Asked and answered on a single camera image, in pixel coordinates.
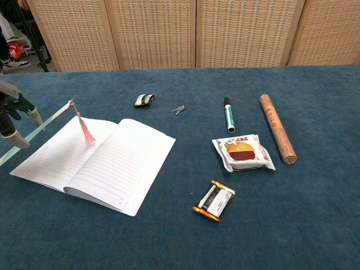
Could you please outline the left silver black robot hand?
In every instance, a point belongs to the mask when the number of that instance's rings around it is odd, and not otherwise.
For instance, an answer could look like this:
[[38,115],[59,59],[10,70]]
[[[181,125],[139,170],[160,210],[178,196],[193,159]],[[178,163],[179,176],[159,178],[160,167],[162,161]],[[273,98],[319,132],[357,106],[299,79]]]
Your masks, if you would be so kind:
[[39,127],[43,120],[37,108],[14,85],[1,80],[1,135],[14,146],[27,149],[30,143],[15,128],[12,119],[21,120],[19,111],[26,113]]

